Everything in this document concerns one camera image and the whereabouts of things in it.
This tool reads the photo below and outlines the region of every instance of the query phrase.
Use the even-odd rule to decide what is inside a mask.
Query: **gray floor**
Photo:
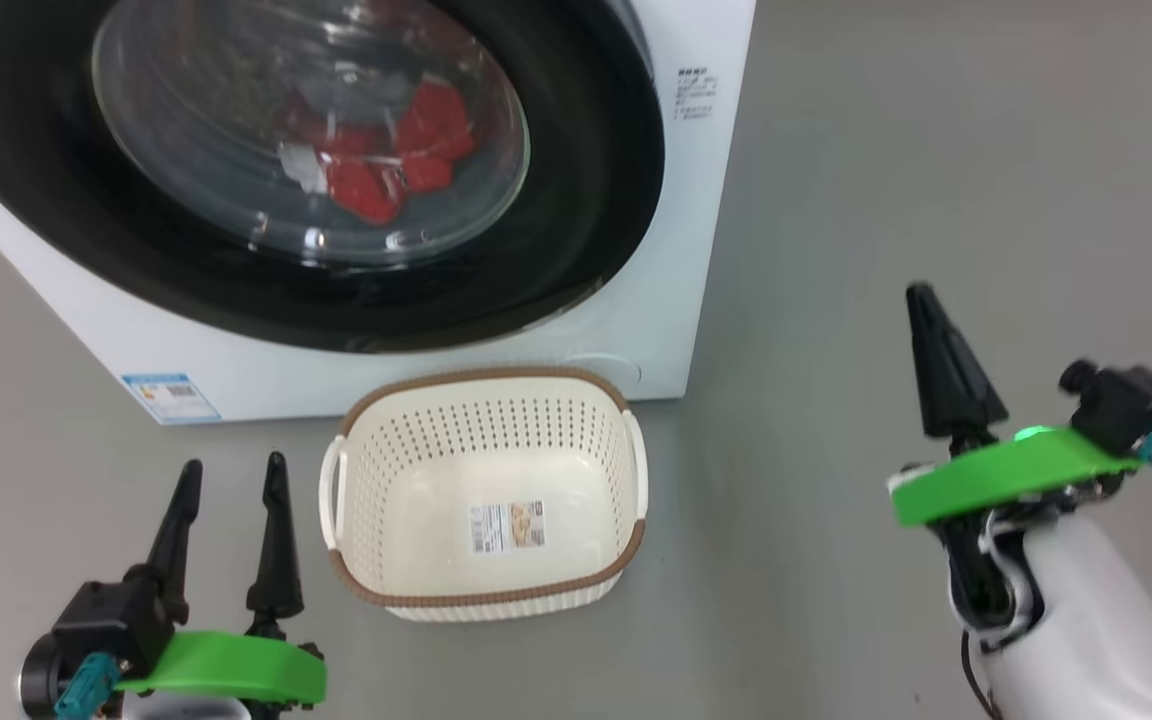
[[[607,600],[412,626],[329,574],[310,478],[328,420],[160,429],[0,258],[0,717],[82,579],[145,552],[206,465],[192,628],[241,630],[262,465],[300,482],[312,717],[977,717],[932,538],[882,478],[923,441],[901,290],[940,287],[1011,429],[1062,420],[1066,363],[1152,364],[1152,3],[764,0],[691,395],[642,406],[653,506]],[[1152,591],[1152,473],[1096,513]]]

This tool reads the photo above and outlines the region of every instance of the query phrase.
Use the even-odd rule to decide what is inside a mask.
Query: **washing machine door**
[[[0,202],[173,313],[376,353],[516,331],[664,172],[626,6],[0,0]]]

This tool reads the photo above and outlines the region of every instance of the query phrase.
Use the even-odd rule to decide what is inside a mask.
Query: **green bracket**
[[[1098,475],[1140,468],[1138,460],[1108,455],[1074,429],[1030,429],[1016,438],[960,455],[894,488],[896,520],[908,528],[927,525]]]
[[[116,689],[319,705],[328,694],[328,666],[282,641],[229,632],[177,632],[154,673],[147,679],[123,680]]]

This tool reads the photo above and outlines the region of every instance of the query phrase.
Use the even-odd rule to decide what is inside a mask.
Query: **washing machine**
[[[159,423],[687,387],[755,0],[0,0],[0,251]]]

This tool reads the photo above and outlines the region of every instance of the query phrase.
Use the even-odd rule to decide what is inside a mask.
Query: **laundry basket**
[[[599,600],[634,559],[647,510],[643,433],[626,399],[561,367],[380,388],[346,416],[319,480],[338,577],[419,621]]]

